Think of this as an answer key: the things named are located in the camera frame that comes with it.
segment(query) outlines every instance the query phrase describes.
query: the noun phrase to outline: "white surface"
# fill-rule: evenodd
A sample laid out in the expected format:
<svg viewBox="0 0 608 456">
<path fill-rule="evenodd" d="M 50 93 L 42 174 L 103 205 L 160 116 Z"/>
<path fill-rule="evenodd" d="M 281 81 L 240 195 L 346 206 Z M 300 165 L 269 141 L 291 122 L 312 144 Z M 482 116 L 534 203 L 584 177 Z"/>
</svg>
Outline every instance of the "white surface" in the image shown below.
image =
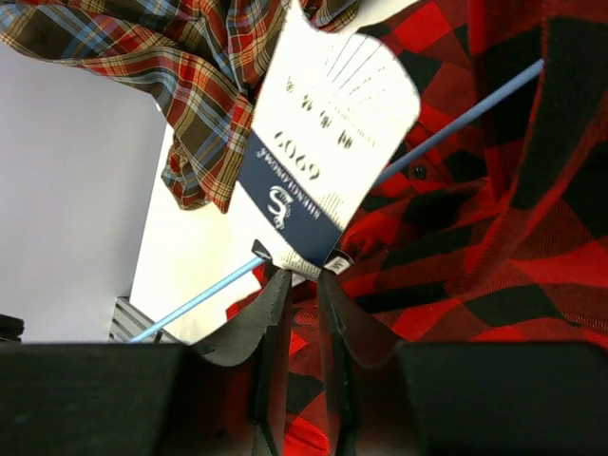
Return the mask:
<svg viewBox="0 0 608 456">
<path fill-rule="evenodd" d="M 382 21 L 414 1 L 363 0 L 357 17 L 344 30 Z M 159 166 L 171 143 L 170 134 L 167 128 Z M 131 303 L 158 320 L 251 259 L 250 248 L 215 206 L 181 211 L 164 184 L 155 180 Z M 168 330 L 184 342 L 199 340 L 225 322 L 227 307 L 257 289 L 257 281 L 248 274 Z"/>
<path fill-rule="evenodd" d="M 0 313 L 26 342 L 106 341 L 165 121 L 149 95 L 0 45 Z"/>
</svg>

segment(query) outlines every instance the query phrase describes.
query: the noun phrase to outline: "clothing tag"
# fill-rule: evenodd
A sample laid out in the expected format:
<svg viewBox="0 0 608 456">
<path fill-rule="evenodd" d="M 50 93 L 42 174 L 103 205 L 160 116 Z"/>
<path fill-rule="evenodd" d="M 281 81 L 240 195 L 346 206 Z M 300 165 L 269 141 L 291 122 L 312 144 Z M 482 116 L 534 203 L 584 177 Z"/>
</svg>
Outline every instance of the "clothing tag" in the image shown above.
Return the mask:
<svg viewBox="0 0 608 456">
<path fill-rule="evenodd" d="M 329 269 L 337 276 L 349 269 L 354 264 L 352 258 L 341 250 L 333 249 L 325 263 L 325 269 Z M 292 287 L 296 287 L 300 283 L 306 281 L 306 277 L 299 274 L 292 275 Z"/>
<path fill-rule="evenodd" d="M 419 112 L 413 82 L 385 46 L 317 30 L 293 0 L 231 200 L 239 235 L 315 280 Z"/>
</svg>

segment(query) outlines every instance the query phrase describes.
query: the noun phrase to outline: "white wall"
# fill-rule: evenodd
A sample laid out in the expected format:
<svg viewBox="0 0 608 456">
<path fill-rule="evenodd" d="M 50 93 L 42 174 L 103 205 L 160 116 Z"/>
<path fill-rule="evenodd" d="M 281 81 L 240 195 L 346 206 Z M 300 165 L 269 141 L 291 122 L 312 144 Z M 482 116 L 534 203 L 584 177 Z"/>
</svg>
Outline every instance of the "white wall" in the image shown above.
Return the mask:
<svg viewBox="0 0 608 456">
<path fill-rule="evenodd" d="M 165 121 L 153 99 L 0 45 L 0 314 L 106 340 L 133 281 Z"/>
</svg>

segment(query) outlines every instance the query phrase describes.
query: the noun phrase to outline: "navy blue tag stripe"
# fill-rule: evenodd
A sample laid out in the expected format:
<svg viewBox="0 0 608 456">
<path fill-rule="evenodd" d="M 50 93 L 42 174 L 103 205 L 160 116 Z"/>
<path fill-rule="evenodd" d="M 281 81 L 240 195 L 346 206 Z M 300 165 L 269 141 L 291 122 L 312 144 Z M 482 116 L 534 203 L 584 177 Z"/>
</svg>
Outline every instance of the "navy blue tag stripe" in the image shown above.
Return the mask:
<svg viewBox="0 0 608 456">
<path fill-rule="evenodd" d="M 238 181 L 289 245 L 322 268 L 342 232 L 253 130 Z"/>
</svg>

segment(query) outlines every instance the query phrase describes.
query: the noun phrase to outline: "red plaid shirt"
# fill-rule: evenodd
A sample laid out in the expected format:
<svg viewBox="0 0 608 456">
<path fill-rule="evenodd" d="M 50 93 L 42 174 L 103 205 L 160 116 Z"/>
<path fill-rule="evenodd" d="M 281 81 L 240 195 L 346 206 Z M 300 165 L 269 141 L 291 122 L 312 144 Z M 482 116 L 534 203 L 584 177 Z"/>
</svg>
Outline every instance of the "red plaid shirt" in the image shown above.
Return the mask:
<svg viewBox="0 0 608 456">
<path fill-rule="evenodd" d="M 371 191 L 341 246 L 362 308 L 416 341 L 608 348 L 608 4 L 426 0 L 361 30 L 422 94 L 395 158 L 539 58 L 539 80 Z M 263 284 L 272 267 L 256 276 Z M 236 304 L 229 316 L 255 296 Z M 327 454 L 315 285 L 294 289 L 286 454 Z"/>
</svg>

